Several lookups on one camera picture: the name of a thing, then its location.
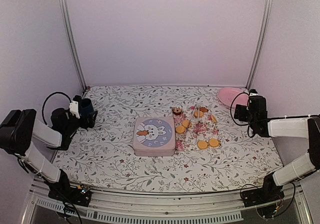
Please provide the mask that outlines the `metal serving tongs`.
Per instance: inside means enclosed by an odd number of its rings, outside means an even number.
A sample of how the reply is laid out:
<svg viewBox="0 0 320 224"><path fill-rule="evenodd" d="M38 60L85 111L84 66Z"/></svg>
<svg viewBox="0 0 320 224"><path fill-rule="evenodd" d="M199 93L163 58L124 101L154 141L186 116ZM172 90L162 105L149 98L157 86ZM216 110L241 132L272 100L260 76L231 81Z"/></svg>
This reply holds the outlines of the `metal serving tongs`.
<svg viewBox="0 0 320 224"><path fill-rule="evenodd" d="M189 124L188 127L191 128L194 122L199 122L200 118L203 117L203 112L201 111L201 106L196 104L192 109L191 109L191 115L189 119Z"/></svg>

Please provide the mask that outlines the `silver tin lid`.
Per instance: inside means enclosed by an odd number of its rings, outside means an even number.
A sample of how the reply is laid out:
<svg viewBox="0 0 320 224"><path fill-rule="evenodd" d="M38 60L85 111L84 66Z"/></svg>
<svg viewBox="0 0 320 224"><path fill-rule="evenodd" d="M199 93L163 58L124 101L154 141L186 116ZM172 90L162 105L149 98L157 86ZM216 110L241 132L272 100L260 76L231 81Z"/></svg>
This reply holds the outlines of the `silver tin lid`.
<svg viewBox="0 0 320 224"><path fill-rule="evenodd" d="M134 147L176 147L173 117L139 117L133 130Z"/></svg>

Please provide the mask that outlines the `metal tin with white dividers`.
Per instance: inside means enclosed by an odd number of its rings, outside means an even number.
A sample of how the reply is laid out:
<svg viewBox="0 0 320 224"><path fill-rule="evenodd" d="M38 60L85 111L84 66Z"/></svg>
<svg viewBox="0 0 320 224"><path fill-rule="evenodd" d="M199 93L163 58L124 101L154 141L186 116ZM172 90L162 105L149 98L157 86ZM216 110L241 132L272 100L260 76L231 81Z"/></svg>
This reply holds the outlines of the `metal tin with white dividers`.
<svg viewBox="0 0 320 224"><path fill-rule="evenodd" d="M138 157L170 157L174 155L176 148L174 146L140 146L134 147L133 150L134 154Z"/></svg>

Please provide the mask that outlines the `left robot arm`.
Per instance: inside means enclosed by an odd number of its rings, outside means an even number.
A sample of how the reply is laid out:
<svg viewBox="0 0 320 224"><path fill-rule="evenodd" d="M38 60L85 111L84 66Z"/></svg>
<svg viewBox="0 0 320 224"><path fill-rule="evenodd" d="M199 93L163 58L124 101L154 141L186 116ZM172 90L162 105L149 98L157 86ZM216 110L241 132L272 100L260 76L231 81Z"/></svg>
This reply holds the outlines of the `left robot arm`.
<svg viewBox="0 0 320 224"><path fill-rule="evenodd" d="M55 158L57 149L50 147L37 138L32 138L31 140L40 153L52 162ZM32 175L25 173L25 171L19 167L17 158L1 149L0 194L18 193L18 195L25 195L32 182Z"/></svg>

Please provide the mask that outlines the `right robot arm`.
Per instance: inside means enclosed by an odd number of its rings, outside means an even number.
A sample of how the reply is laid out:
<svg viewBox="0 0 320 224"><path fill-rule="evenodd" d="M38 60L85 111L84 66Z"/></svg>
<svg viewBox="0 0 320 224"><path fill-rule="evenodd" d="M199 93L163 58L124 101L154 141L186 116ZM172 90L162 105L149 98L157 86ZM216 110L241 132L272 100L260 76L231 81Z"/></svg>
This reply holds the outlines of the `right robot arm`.
<svg viewBox="0 0 320 224"><path fill-rule="evenodd" d="M258 197L269 202L282 186L320 170L320 116L318 114L269 117L266 99L251 94L245 105L236 104L232 119L247 126L251 136L271 138L284 166L263 179Z"/></svg>

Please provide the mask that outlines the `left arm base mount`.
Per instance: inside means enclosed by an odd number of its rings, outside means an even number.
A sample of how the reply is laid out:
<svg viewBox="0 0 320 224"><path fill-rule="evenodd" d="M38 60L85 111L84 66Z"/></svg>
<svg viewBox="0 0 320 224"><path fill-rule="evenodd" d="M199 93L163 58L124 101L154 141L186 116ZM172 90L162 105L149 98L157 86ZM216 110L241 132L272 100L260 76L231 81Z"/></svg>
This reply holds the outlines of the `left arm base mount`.
<svg viewBox="0 0 320 224"><path fill-rule="evenodd" d="M60 188L52 184L49 185L48 197L57 201L88 207L92 192L78 187Z"/></svg>

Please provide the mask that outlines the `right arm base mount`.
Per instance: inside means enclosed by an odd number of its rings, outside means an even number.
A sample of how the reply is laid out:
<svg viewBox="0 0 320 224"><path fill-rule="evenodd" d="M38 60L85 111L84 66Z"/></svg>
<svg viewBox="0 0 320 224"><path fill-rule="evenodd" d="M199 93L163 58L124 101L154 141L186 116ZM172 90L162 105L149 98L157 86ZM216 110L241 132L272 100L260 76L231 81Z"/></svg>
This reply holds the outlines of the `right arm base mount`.
<svg viewBox="0 0 320 224"><path fill-rule="evenodd" d="M263 185L259 188L254 185L251 186L253 186L254 189L240 190L240 198L242 199L245 207L280 201L285 197L282 186Z"/></svg>

